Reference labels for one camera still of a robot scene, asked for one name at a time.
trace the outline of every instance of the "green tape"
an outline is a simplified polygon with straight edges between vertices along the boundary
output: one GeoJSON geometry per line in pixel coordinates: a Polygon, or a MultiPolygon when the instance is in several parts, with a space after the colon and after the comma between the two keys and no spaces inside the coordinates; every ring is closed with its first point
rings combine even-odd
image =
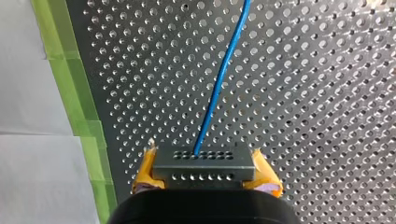
{"type": "Polygon", "coordinates": [[[65,0],[32,0],[47,59],[75,136],[80,136],[96,209],[106,223],[117,206],[102,123],[79,57],[65,0]]]}

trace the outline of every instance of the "blue wire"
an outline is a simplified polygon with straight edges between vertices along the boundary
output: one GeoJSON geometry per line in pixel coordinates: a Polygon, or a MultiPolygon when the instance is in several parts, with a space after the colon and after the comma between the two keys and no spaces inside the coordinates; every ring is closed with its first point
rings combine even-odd
{"type": "Polygon", "coordinates": [[[225,77],[225,73],[227,72],[228,61],[230,61],[233,56],[233,51],[238,44],[239,37],[242,33],[242,27],[245,24],[245,21],[248,18],[248,10],[250,8],[250,0],[245,0],[244,6],[242,8],[241,16],[239,17],[239,21],[236,24],[235,31],[233,32],[233,37],[231,38],[230,45],[227,49],[227,52],[224,55],[224,59],[221,63],[220,70],[218,73],[218,77],[216,78],[216,83],[213,88],[212,96],[210,97],[210,103],[207,107],[206,114],[204,117],[204,122],[201,125],[201,131],[199,132],[198,138],[194,145],[194,154],[197,156],[201,150],[202,143],[204,142],[204,138],[206,135],[207,128],[209,127],[210,120],[212,119],[213,111],[215,110],[217,101],[219,99],[221,84],[225,77]]]}

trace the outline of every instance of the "metal plate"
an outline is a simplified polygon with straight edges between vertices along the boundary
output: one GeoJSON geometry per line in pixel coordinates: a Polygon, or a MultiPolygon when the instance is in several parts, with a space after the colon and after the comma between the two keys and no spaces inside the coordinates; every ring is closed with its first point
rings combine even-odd
{"type": "Polygon", "coordinates": [[[242,188],[242,181],[253,180],[254,173],[253,159],[246,144],[202,147],[199,156],[193,155],[192,147],[159,146],[152,167],[154,179],[164,180],[167,188],[183,189],[224,188],[227,185],[242,188]]]}
{"type": "MultiPolygon", "coordinates": [[[[121,201],[192,146],[242,1],[68,0],[121,201]]],[[[396,2],[255,0],[206,145],[260,147],[303,223],[394,223],[396,2]]]]}

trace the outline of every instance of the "white surface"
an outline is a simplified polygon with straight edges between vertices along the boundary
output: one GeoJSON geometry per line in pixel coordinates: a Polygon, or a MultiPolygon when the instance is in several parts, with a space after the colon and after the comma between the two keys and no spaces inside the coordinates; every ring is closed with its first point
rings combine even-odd
{"type": "Polygon", "coordinates": [[[0,135],[0,223],[99,223],[78,137],[0,135]]]}
{"type": "Polygon", "coordinates": [[[2,59],[5,57],[15,61],[46,59],[30,0],[1,1],[0,29],[2,59]]]}
{"type": "Polygon", "coordinates": [[[30,0],[0,6],[0,134],[73,135],[30,0]]]}

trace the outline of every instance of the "gray panel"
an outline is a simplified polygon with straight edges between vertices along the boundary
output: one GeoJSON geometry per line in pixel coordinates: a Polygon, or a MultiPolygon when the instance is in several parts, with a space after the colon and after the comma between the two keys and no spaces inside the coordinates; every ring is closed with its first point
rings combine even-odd
{"type": "MultiPolygon", "coordinates": [[[[192,146],[242,1],[69,0],[119,200],[192,146]]],[[[206,145],[259,147],[303,223],[394,223],[394,1],[252,3],[206,145]]]]}

